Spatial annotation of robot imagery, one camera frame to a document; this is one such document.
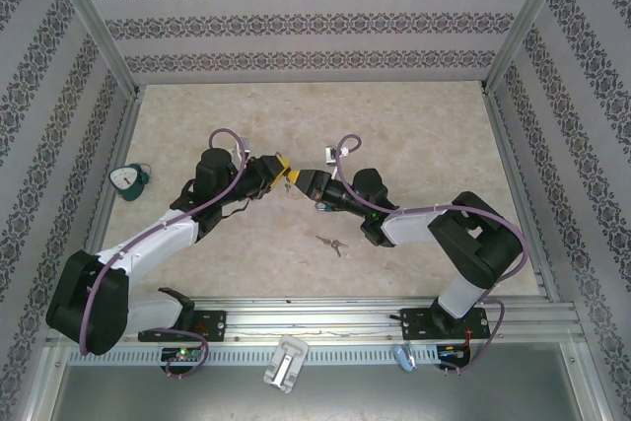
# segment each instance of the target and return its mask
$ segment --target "beige floor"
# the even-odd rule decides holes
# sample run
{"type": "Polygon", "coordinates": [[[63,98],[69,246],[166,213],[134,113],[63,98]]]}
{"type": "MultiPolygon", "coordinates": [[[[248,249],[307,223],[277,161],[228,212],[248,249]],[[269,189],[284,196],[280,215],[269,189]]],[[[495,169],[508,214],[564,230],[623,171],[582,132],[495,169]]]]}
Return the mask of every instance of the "beige floor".
{"type": "MultiPolygon", "coordinates": [[[[209,133],[230,127],[257,155],[293,169],[325,168],[324,147],[355,132],[364,146],[347,175],[377,168],[398,205],[445,203],[471,190],[513,222],[515,208],[477,83],[327,83],[151,86],[127,162],[153,167],[134,202],[116,199],[105,237],[120,243],[155,222],[194,177],[209,133]]],[[[231,139],[216,145],[233,148],[231,139]]],[[[317,212],[280,185],[144,280],[189,296],[434,296],[456,273],[438,244],[374,247],[361,220],[317,212]],[[340,258],[316,236],[349,245],[340,258]]],[[[538,294],[530,267],[497,294],[538,294]]]]}

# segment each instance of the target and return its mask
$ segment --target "metal bar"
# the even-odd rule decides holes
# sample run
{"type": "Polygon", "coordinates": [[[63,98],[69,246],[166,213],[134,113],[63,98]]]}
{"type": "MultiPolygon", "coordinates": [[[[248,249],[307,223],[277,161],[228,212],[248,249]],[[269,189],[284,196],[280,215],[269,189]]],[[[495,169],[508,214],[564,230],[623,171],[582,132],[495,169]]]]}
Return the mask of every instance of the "metal bar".
{"type": "MultiPolygon", "coordinates": [[[[574,305],[551,304],[543,298],[504,299],[507,310],[496,341],[568,342],[583,340],[584,333],[574,305]]],[[[205,311],[227,312],[225,341],[211,345],[276,345],[282,335],[294,335],[311,345],[390,345],[402,342],[399,322],[389,318],[401,308],[429,308],[432,300],[357,299],[334,300],[197,300],[196,307],[205,311]]],[[[493,324],[499,310],[485,306],[493,324]]],[[[428,340],[424,343],[457,343],[460,340],[428,340]]],[[[50,331],[47,345],[74,347],[75,343],[50,331]]],[[[119,347],[173,346],[172,343],[139,342],[129,335],[119,347]]]]}
{"type": "Polygon", "coordinates": [[[544,3],[545,0],[525,0],[506,35],[506,39],[495,55],[495,59],[493,60],[493,64],[491,64],[488,75],[484,79],[487,91],[495,91],[497,88],[502,76],[504,76],[504,73],[511,63],[513,56],[520,47],[528,29],[532,25],[532,22],[534,22],[536,15],[539,10],[541,10],[541,6],[544,3]]]}
{"type": "MultiPolygon", "coordinates": [[[[130,103],[127,105],[125,116],[123,117],[123,129],[120,134],[114,151],[112,154],[112,160],[109,162],[109,170],[122,167],[127,159],[127,153],[131,146],[131,139],[134,135],[134,129],[136,127],[136,120],[138,119],[138,113],[140,111],[140,105],[144,97],[145,87],[140,88],[138,93],[134,93],[129,98],[130,103]]],[[[106,186],[99,200],[97,213],[95,215],[95,225],[90,231],[90,236],[86,242],[85,251],[88,253],[97,253],[103,247],[103,241],[105,239],[105,233],[107,232],[107,224],[109,223],[109,216],[111,215],[111,209],[114,205],[115,191],[112,186],[106,186]]]]}
{"type": "Polygon", "coordinates": [[[138,89],[127,63],[118,51],[109,30],[92,0],[71,0],[88,33],[99,47],[118,84],[131,97],[138,89]]]}
{"type": "Polygon", "coordinates": [[[66,347],[44,347],[22,421],[50,421],[68,361],[66,347]]]}
{"type": "Polygon", "coordinates": [[[559,302],[561,301],[561,298],[559,297],[559,293],[556,289],[554,277],[552,276],[552,271],[550,270],[550,263],[547,260],[543,244],[541,243],[541,238],[539,237],[539,231],[534,223],[534,217],[532,216],[532,210],[530,209],[530,205],[528,203],[526,189],[524,188],[519,167],[511,149],[508,134],[504,124],[502,123],[497,103],[495,102],[493,95],[487,94],[483,88],[482,98],[484,99],[486,111],[489,115],[489,122],[491,123],[495,143],[497,144],[497,149],[500,153],[500,159],[502,161],[502,166],[504,167],[504,173],[506,174],[509,189],[511,190],[511,195],[513,196],[513,202],[515,203],[518,219],[520,220],[520,225],[526,236],[526,240],[530,244],[530,261],[540,272],[545,292],[550,301],[559,302]]]}
{"type": "MultiPolygon", "coordinates": [[[[418,365],[436,364],[439,360],[436,345],[412,344],[418,365]]],[[[215,346],[208,355],[207,367],[266,367],[277,346],[238,347],[215,346]]],[[[160,365],[160,347],[118,347],[101,356],[82,356],[78,347],[70,349],[68,367],[156,367],[160,365]]],[[[195,365],[197,360],[177,361],[179,366],[195,365]]],[[[396,365],[390,347],[382,345],[310,347],[305,366],[332,365],[396,365]]]]}
{"type": "Polygon", "coordinates": [[[604,395],[587,342],[565,342],[561,343],[560,347],[583,419],[612,421],[613,415],[604,395]]]}

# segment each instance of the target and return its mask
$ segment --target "patterned wallpaper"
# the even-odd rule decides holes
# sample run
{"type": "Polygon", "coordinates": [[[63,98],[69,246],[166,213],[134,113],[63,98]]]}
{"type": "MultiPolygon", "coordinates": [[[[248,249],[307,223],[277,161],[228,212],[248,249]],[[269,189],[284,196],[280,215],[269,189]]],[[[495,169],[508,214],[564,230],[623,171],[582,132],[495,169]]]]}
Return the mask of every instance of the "patterned wallpaper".
{"type": "Polygon", "coordinates": [[[127,98],[69,0],[0,0],[0,420],[17,417],[60,262],[82,247],[127,98]]]}
{"type": "Polygon", "coordinates": [[[547,0],[496,94],[615,419],[631,419],[629,2],[547,0]]]}
{"type": "Polygon", "coordinates": [[[142,83],[483,79],[524,0],[95,0],[142,83]]]}

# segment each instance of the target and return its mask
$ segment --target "black mounting bracket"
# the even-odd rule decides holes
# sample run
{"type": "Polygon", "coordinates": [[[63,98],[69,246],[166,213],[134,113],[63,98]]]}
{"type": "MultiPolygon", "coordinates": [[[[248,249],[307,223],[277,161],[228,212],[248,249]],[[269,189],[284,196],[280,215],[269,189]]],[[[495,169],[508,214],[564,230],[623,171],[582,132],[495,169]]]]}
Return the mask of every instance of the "black mounting bracket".
{"type": "Polygon", "coordinates": [[[488,339],[491,335],[486,311],[482,308],[472,308],[449,333],[445,333],[434,324],[430,308],[404,308],[399,314],[404,340],[464,340],[467,328],[471,331],[471,339],[488,339]]]}
{"type": "MultiPolygon", "coordinates": [[[[188,332],[203,336],[208,342],[223,342],[226,335],[225,311],[194,311],[188,332]]],[[[138,332],[140,342],[196,342],[194,337],[187,337],[167,332],[145,330],[138,332]]]]}

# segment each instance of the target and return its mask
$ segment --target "purple cable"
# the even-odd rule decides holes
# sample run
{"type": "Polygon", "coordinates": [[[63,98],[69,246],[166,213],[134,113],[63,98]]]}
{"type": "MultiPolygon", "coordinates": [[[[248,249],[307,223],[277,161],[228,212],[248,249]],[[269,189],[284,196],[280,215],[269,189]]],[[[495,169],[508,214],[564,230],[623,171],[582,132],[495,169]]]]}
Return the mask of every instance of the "purple cable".
{"type": "Polygon", "coordinates": [[[504,306],[504,303],[502,303],[500,300],[497,300],[497,299],[489,299],[489,300],[486,300],[484,304],[485,305],[498,305],[500,307],[500,315],[497,318],[497,322],[495,323],[495,327],[493,327],[493,330],[491,331],[489,338],[486,339],[486,342],[484,342],[484,345],[482,345],[480,350],[478,350],[477,354],[475,354],[475,357],[473,357],[469,361],[469,363],[466,364],[464,367],[458,367],[455,364],[452,364],[450,362],[441,361],[441,364],[450,367],[451,369],[455,370],[458,374],[462,372],[466,372],[467,370],[471,369],[475,364],[478,363],[478,361],[489,349],[491,342],[493,342],[493,339],[495,338],[495,335],[497,334],[497,331],[500,329],[500,325],[502,325],[502,321],[504,320],[504,314],[506,313],[506,307],[504,306]]]}
{"type": "MultiPolygon", "coordinates": [[[[239,166],[239,171],[237,172],[237,175],[231,181],[231,183],[229,184],[229,186],[226,189],[224,189],[220,194],[218,194],[217,196],[212,198],[210,201],[205,202],[202,205],[195,207],[194,209],[191,209],[190,211],[186,212],[185,214],[181,214],[181,215],[179,215],[177,217],[173,217],[172,219],[167,221],[164,225],[163,224],[158,224],[157,226],[146,230],[145,232],[140,234],[138,237],[136,237],[135,239],[130,241],[118,253],[114,254],[107,261],[105,266],[99,272],[99,275],[97,276],[97,279],[95,280],[95,283],[92,286],[92,289],[90,291],[90,295],[88,296],[88,302],[86,303],[86,308],[83,311],[83,318],[81,320],[81,330],[79,332],[79,350],[81,352],[81,355],[85,356],[85,355],[88,355],[88,353],[89,353],[88,347],[87,347],[87,343],[88,343],[88,326],[90,324],[90,314],[92,313],[92,306],[95,303],[95,297],[97,296],[97,292],[99,291],[99,288],[101,287],[101,283],[103,282],[103,279],[105,278],[105,274],[109,271],[110,268],[112,268],[112,266],[116,263],[116,261],[119,260],[119,259],[122,259],[123,255],[125,253],[128,253],[134,246],[136,246],[140,242],[144,241],[149,236],[155,234],[159,230],[163,229],[164,227],[170,226],[170,225],[172,225],[172,224],[174,224],[176,222],[181,221],[182,219],[190,217],[193,214],[196,214],[199,211],[202,211],[202,210],[206,209],[207,207],[212,206],[213,204],[215,204],[216,202],[221,200],[226,194],[228,194],[230,191],[232,191],[233,188],[237,185],[237,182],[239,182],[239,179],[241,179],[241,176],[244,173],[245,161],[246,161],[244,142],[242,141],[241,138],[239,138],[239,135],[237,135],[232,130],[230,130],[228,128],[218,128],[213,133],[211,133],[210,137],[208,138],[208,146],[210,148],[213,148],[213,139],[220,133],[227,133],[227,134],[231,135],[235,139],[235,141],[237,142],[237,145],[239,146],[239,152],[241,154],[241,165],[239,166]]],[[[192,332],[190,332],[190,333],[187,332],[186,335],[193,336],[193,333],[192,332]]]]}
{"type": "Polygon", "coordinates": [[[195,332],[186,332],[185,330],[167,329],[167,328],[158,328],[158,329],[151,329],[151,330],[155,332],[167,332],[169,334],[188,335],[190,337],[195,337],[201,342],[200,348],[204,351],[204,355],[201,358],[201,360],[197,363],[197,365],[195,365],[192,369],[190,369],[188,372],[184,374],[174,374],[169,370],[169,368],[171,367],[171,364],[174,362],[174,360],[176,360],[176,358],[171,357],[171,359],[167,361],[167,366],[165,367],[165,372],[167,372],[167,377],[169,378],[175,377],[178,380],[185,379],[186,377],[190,377],[191,375],[194,375],[195,372],[197,372],[199,369],[201,369],[206,363],[206,361],[208,360],[208,356],[210,355],[210,347],[208,346],[208,342],[206,341],[206,339],[204,339],[202,335],[196,334],[195,332]]]}
{"type": "Polygon", "coordinates": [[[522,246],[522,259],[520,260],[520,262],[517,264],[515,268],[513,268],[508,273],[505,273],[504,275],[502,275],[500,279],[498,280],[498,283],[500,281],[504,281],[504,280],[507,280],[508,278],[511,278],[516,273],[518,273],[522,268],[524,268],[524,266],[526,265],[526,262],[528,261],[528,258],[530,257],[530,252],[528,249],[528,244],[526,242],[526,239],[524,238],[524,235],[520,232],[520,230],[516,226],[511,224],[509,221],[507,221],[503,217],[500,217],[491,212],[483,211],[482,209],[476,209],[474,207],[468,207],[468,206],[455,206],[453,204],[447,204],[443,206],[432,206],[432,207],[417,207],[413,209],[386,209],[382,206],[373,204],[372,202],[369,202],[363,197],[361,197],[359,194],[357,194],[353,190],[351,185],[348,183],[348,181],[346,180],[346,177],[344,176],[344,171],[342,170],[341,150],[344,147],[344,143],[348,141],[348,139],[350,138],[354,138],[357,141],[357,145],[348,151],[349,154],[357,151],[362,146],[362,139],[359,137],[359,135],[355,135],[354,133],[349,133],[348,135],[343,136],[342,139],[337,144],[338,153],[335,155],[335,165],[337,166],[337,173],[339,175],[339,179],[340,181],[342,181],[342,184],[344,184],[346,191],[355,199],[357,199],[359,202],[361,202],[365,206],[370,207],[371,209],[375,209],[376,211],[384,212],[386,214],[429,214],[431,212],[440,212],[440,211],[460,211],[460,212],[468,212],[470,214],[477,214],[479,216],[491,219],[492,221],[502,224],[509,231],[515,234],[515,237],[517,237],[517,239],[520,241],[520,244],[522,246]]]}
{"type": "MultiPolygon", "coordinates": [[[[444,206],[435,206],[435,207],[434,206],[433,207],[418,207],[418,208],[413,208],[413,209],[395,209],[395,210],[392,210],[392,209],[386,209],[386,208],[384,208],[382,206],[378,206],[378,205],[373,204],[372,202],[369,202],[366,199],[362,198],[359,194],[357,194],[353,190],[351,185],[346,180],[346,177],[344,176],[344,171],[342,170],[342,161],[341,161],[342,153],[341,153],[341,151],[342,151],[342,148],[344,147],[344,143],[346,141],[348,141],[349,139],[351,139],[351,138],[353,138],[353,139],[355,139],[357,141],[357,145],[355,145],[353,148],[348,150],[348,154],[349,155],[351,153],[357,151],[362,146],[362,139],[361,139],[361,137],[359,135],[356,135],[354,133],[349,133],[348,135],[344,135],[342,137],[342,139],[339,141],[339,143],[337,144],[337,154],[335,155],[335,165],[337,166],[337,173],[339,175],[339,179],[340,179],[340,181],[342,181],[342,184],[346,188],[346,192],[348,192],[351,196],[353,196],[359,202],[361,202],[365,206],[368,206],[371,209],[375,209],[376,211],[384,212],[386,214],[429,214],[431,212],[437,212],[437,211],[459,211],[459,212],[467,212],[467,213],[470,213],[470,214],[477,214],[478,216],[486,217],[486,218],[491,219],[491,220],[493,220],[495,222],[498,222],[499,224],[501,224],[504,227],[506,227],[513,234],[515,234],[515,237],[517,237],[517,239],[520,241],[520,244],[522,246],[522,259],[516,265],[515,268],[513,268],[511,271],[509,271],[509,272],[505,273],[504,275],[502,275],[499,278],[498,283],[500,281],[507,280],[507,279],[511,278],[512,276],[516,275],[520,270],[522,270],[522,268],[524,268],[524,266],[526,266],[528,258],[530,257],[530,251],[529,251],[529,248],[528,248],[528,244],[526,242],[526,238],[524,237],[524,235],[520,232],[520,230],[516,226],[514,226],[509,221],[507,221],[503,217],[500,217],[500,216],[498,216],[496,214],[493,214],[493,213],[487,212],[487,211],[483,211],[482,209],[476,209],[474,207],[455,206],[453,204],[447,204],[447,205],[444,205],[444,206]]],[[[491,290],[493,290],[493,288],[491,288],[489,290],[486,290],[482,294],[482,296],[480,296],[480,298],[477,300],[478,303],[483,302],[484,299],[491,292],[491,290]]],[[[478,353],[475,355],[473,360],[471,360],[465,367],[459,369],[458,372],[465,372],[466,370],[470,369],[472,366],[474,366],[477,363],[477,361],[481,358],[481,356],[483,356],[484,353],[488,350],[489,346],[491,345],[491,342],[495,338],[495,334],[497,334],[497,331],[499,330],[500,325],[502,324],[502,321],[504,320],[504,313],[506,311],[506,309],[504,307],[504,303],[502,303],[500,300],[497,300],[497,299],[487,300],[487,301],[484,301],[484,303],[499,305],[500,306],[500,316],[498,317],[497,323],[495,324],[495,327],[493,328],[493,331],[489,335],[489,338],[486,340],[486,342],[484,343],[482,348],[478,351],[478,353]]]]}

